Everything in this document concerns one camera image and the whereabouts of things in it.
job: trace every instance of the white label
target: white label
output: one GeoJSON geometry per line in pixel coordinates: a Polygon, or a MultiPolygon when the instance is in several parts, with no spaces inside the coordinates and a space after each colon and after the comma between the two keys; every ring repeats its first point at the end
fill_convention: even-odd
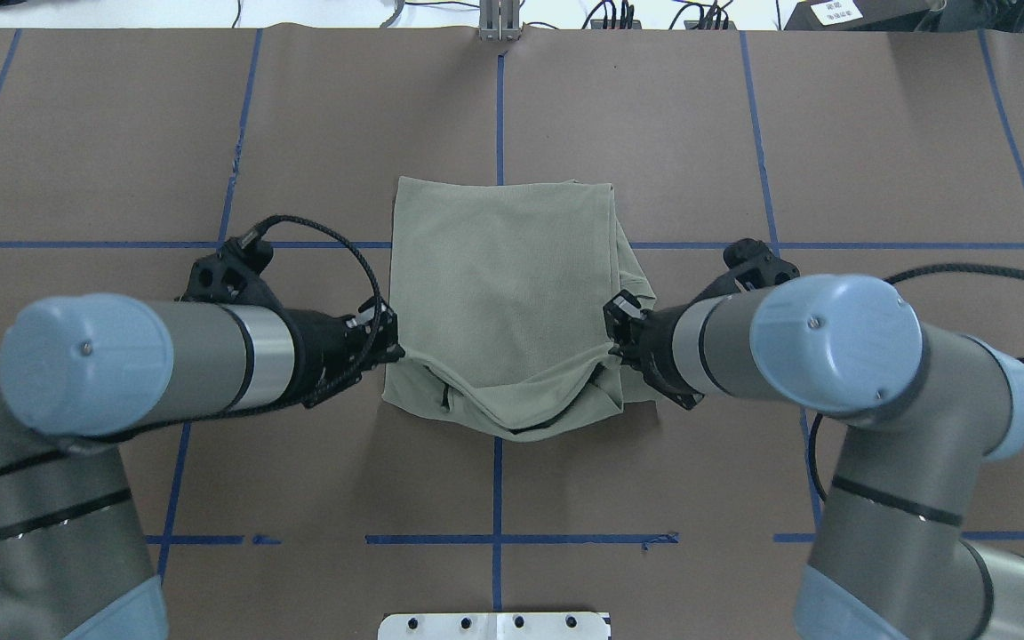
{"type": "Polygon", "coordinates": [[[831,0],[829,3],[812,5],[812,12],[823,26],[829,24],[846,24],[846,22],[858,20],[864,16],[853,0],[831,0]]]}

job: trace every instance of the black cable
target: black cable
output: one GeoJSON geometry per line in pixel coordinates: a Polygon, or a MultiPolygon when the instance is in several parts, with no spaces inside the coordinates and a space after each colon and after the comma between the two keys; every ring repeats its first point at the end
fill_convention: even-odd
{"type": "Polygon", "coordinates": [[[805,457],[808,458],[808,475],[812,478],[812,485],[816,489],[816,495],[820,500],[827,500],[828,495],[824,492],[824,485],[820,482],[820,470],[816,465],[816,436],[820,433],[820,422],[824,421],[824,414],[816,414],[812,418],[812,426],[808,429],[808,447],[805,457]]]}
{"type": "Polygon", "coordinates": [[[470,9],[480,8],[479,4],[461,3],[460,0],[437,0],[435,3],[406,3],[408,7],[439,7],[439,5],[443,4],[458,4],[461,7],[468,7],[470,9]]]}
{"type": "Polygon", "coordinates": [[[46,451],[44,454],[32,455],[29,458],[20,459],[20,461],[14,461],[9,463],[9,465],[1,466],[0,477],[16,474],[17,471],[25,471],[31,467],[44,465],[46,462],[61,461],[61,459],[69,457],[69,454],[55,449],[52,451],[46,451]]]}
{"type": "Polygon", "coordinates": [[[394,0],[394,12],[382,20],[382,24],[378,25],[378,29],[389,29],[397,22],[397,17],[401,16],[403,10],[406,10],[406,0],[394,0]]]}
{"type": "MultiPolygon", "coordinates": [[[[1012,266],[993,266],[993,264],[975,264],[971,262],[946,262],[939,264],[928,264],[907,268],[906,271],[896,272],[894,275],[885,279],[889,285],[897,285],[903,281],[922,279],[923,275],[934,275],[936,272],[978,272],[982,275],[994,275],[998,279],[1011,279],[1024,281],[1024,268],[1012,266]]],[[[1024,357],[1019,357],[1019,361],[1024,365],[1024,357]]],[[[808,432],[808,470],[812,475],[812,485],[816,487],[820,500],[825,499],[824,485],[820,482],[820,471],[816,463],[816,437],[820,430],[820,422],[824,420],[824,415],[816,414],[812,419],[812,426],[808,432]]]]}
{"type": "MultiPolygon", "coordinates": [[[[1012,266],[993,266],[993,264],[975,264],[968,262],[947,262],[942,264],[930,264],[930,266],[920,266],[909,268],[903,272],[896,272],[890,279],[886,279],[889,285],[897,285],[905,280],[921,279],[923,275],[932,275],[936,272],[978,272],[982,275],[994,275],[998,279],[1011,279],[1024,281],[1023,268],[1012,266]]],[[[1024,365],[1024,357],[1019,357],[1024,365]]]]}
{"type": "MultiPolygon", "coordinates": [[[[720,22],[722,22],[722,15],[724,13],[724,9],[722,9],[722,7],[719,7],[718,4],[683,3],[683,7],[678,9],[678,13],[675,13],[674,19],[671,20],[671,26],[668,26],[667,31],[671,31],[672,29],[674,29],[675,25],[678,25],[678,18],[681,17],[682,13],[686,12],[686,10],[689,9],[690,7],[697,8],[697,25],[694,26],[695,30],[706,29],[706,25],[709,23],[709,20],[711,20],[712,17],[716,17],[717,22],[719,23],[719,25],[717,25],[717,28],[720,28],[720,22]]],[[[729,17],[726,16],[724,19],[728,22],[729,17]]]]}
{"type": "Polygon", "coordinates": [[[706,8],[699,3],[684,3],[682,8],[678,9],[678,13],[675,13],[674,19],[671,20],[671,26],[668,26],[667,31],[674,29],[674,25],[678,24],[678,18],[682,16],[690,7],[697,7],[697,20],[702,22],[702,17],[706,16],[706,8]]]}
{"type": "MultiPolygon", "coordinates": [[[[374,317],[370,321],[370,333],[367,335],[366,344],[361,345],[361,350],[350,360],[349,368],[346,372],[339,374],[337,378],[334,378],[330,382],[319,380],[315,388],[308,394],[308,396],[293,398],[292,400],[284,400],[276,404],[267,404],[264,407],[256,407],[253,409],[241,409],[237,411],[219,411],[216,414],[209,414],[206,416],[199,416],[196,418],[187,418],[182,421],[161,421],[154,422],[150,425],[142,425],[138,427],[133,427],[131,429],[126,429],[124,432],[110,434],[110,436],[94,437],[91,440],[106,442],[106,444],[117,444],[117,442],[128,441],[131,438],[138,436],[138,434],[147,433],[152,430],[168,427],[171,425],[182,424],[182,422],[203,422],[203,421],[224,421],[225,419],[231,418],[247,418],[252,416],[259,416],[261,414],[269,414],[272,411],[280,411],[282,409],[288,409],[295,404],[304,403],[317,403],[317,401],[325,400],[330,394],[334,392],[336,388],[341,385],[345,385],[354,376],[360,373],[361,366],[366,365],[367,358],[370,356],[371,349],[374,348],[374,342],[378,340],[378,335],[381,333],[381,309],[383,305],[386,304],[385,299],[381,296],[381,287],[378,285],[377,275],[374,275],[374,268],[370,266],[367,261],[366,256],[361,255],[356,246],[353,246],[352,242],[346,240],[345,236],[342,236],[334,229],[330,229],[329,226],[324,224],[313,222],[312,219],[300,218],[297,215],[272,215],[267,219],[253,226],[251,230],[245,233],[242,239],[245,239],[245,245],[251,244],[254,240],[261,239],[271,227],[280,224],[282,222],[290,222],[294,224],[300,224],[302,226],[308,226],[310,229],[321,231],[326,236],[330,236],[331,239],[336,240],[338,244],[341,244],[346,248],[347,251],[353,254],[353,257],[358,260],[361,270],[366,272],[367,280],[370,280],[370,288],[374,291],[374,317]]],[[[29,458],[20,459],[20,461],[15,461],[9,463],[9,465],[4,465],[0,467],[0,477],[7,476],[10,474],[15,474],[17,471],[30,469],[39,465],[44,465],[46,462],[61,461],[61,459],[69,458],[70,455],[62,453],[60,450],[46,451],[44,454],[32,455],[29,458]]]]}
{"type": "Polygon", "coordinates": [[[595,11],[598,11],[598,8],[600,7],[603,7],[603,28],[606,29],[606,19],[608,19],[608,13],[606,13],[606,7],[608,7],[608,5],[610,6],[610,8],[613,9],[614,0],[600,0],[600,3],[595,4],[592,10],[587,12],[587,19],[584,20],[584,24],[583,26],[581,26],[580,29],[581,30],[587,29],[587,25],[590,25],[590,18],[595,15],[595,11]]]}

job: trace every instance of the metal bracket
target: metal bracket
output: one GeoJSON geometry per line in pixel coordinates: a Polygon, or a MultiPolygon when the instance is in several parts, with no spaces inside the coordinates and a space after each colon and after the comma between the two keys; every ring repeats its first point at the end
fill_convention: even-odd
{"type": "Polygon", "coordinates": [[[520,40],[520,0],[479,0],[480,40],[520,40]]]}
{"type": "Polygon", "coordinates": [[[610,615],[590,611],[501,614],[395,614],[378,628],[378,640],[610,640],[610,615]]]}

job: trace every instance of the green cloth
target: green cloth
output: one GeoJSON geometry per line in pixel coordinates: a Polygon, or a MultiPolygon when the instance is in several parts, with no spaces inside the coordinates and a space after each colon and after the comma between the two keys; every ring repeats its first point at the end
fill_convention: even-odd
{"type": "Polygon", "coordinates": [[[608,353],[602,308],[621,288],[654,302],[612,185],[401,178],[389,294],[407,355],[387,366],[382,397],[512,441],[653,400],[608,353]]]}

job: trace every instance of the silver metal ring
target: silver metal ring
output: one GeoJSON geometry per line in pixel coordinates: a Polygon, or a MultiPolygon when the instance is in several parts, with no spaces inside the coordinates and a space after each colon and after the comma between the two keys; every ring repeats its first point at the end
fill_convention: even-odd
{"type": "Polygon", "coordinates": [[[251,409],[279,400],[295,374],[295,340],[284,319],[261,306],[224,305],[239,317],[255,353],[251,384],[232,409],[251,409]]]}
{"type": "Polygon", "coordinates": [[[711,380],[706,368],[702,366],[702,352],[700,352],[700,335],[707,317],[711,316],[714,309],[729,296],[715,297],[715,299],[700,300],[700,302],[690,305],[683,312],[682,317],[678,317],[678,324],[674,326],[674,366],[678,368],[678,374],[687,385],[698,393],[706,395],[720,394],[726,395],[724,390],[718,388],[711,380]]]}

